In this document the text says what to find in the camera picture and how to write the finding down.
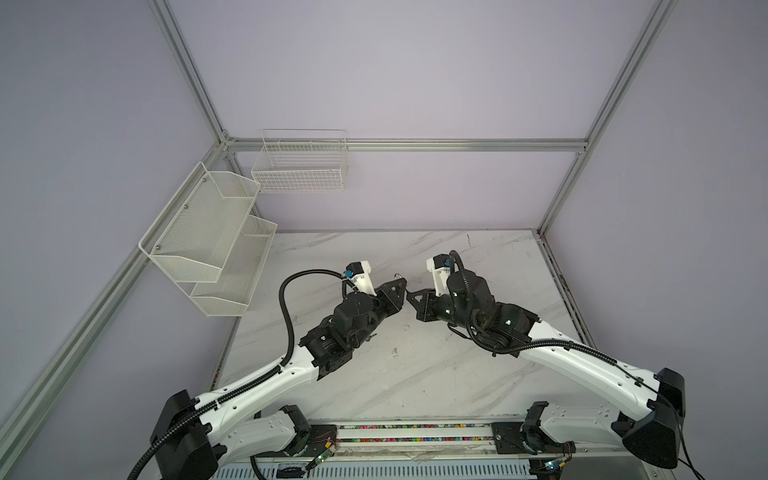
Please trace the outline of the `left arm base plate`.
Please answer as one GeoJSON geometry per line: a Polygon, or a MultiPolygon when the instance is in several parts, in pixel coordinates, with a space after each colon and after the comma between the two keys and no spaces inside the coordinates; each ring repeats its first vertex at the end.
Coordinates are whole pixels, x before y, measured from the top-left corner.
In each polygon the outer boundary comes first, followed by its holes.
{"type": "Polygon", "coordinates": [[[316,457],[326,449],[327,443],[336,443],[337,435],[336,425],[310,425],[308,429],[300,430],[282,453],[286,457],[316,457]]]}

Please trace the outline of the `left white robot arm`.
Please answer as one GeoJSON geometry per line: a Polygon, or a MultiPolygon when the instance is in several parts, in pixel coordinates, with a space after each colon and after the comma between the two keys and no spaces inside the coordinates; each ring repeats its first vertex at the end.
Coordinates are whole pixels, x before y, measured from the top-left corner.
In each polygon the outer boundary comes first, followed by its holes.
{"type": "Polygon", "coordinates": [[[136,479],[155,461],[164,479],[210,479],[230,463],[261,453],[294,456],[310,438],[301,410],[287,405],[259,417],[283,395],[319,381],[349,362],[382,321],[399,313],[407,281],[396,278],[378,287],[366,274],[338,276],[342,302],[304,337],[288,333],[286,354],[224,387],[197,397],[182,390],[165,403],[150,436],[150,446],[129,473],[136,479]]]}

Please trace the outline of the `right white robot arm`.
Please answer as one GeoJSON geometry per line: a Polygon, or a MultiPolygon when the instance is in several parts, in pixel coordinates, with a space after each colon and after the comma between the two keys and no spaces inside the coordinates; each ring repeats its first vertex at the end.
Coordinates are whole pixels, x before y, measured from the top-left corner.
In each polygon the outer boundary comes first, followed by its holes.
{"type": "Polygon", "coordinates": [[[432,277],[433,288],[406,295],[418,320],[443,321],[493,356],[543,365],[600,397],[594,408],[534,402],[520,429],[528,451],[601,443],[621,446],[656,467],[678,466],[686,415],[680,373],[634,367],[574,340],[536,313],[497,301],[486,280],[470,270],[441,267],[432,277]]]}

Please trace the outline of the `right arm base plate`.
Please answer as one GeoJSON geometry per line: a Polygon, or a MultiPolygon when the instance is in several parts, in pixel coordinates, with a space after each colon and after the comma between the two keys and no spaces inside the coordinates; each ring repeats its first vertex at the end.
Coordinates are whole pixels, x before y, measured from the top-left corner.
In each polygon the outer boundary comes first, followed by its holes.
{"type": "Polygon", "coordinates": [[[497,454],[568,456],[575,451],[573,442],[555,442],[539,427],[526,426],[524,422],[494,422],[491,430],[497,454]]]}

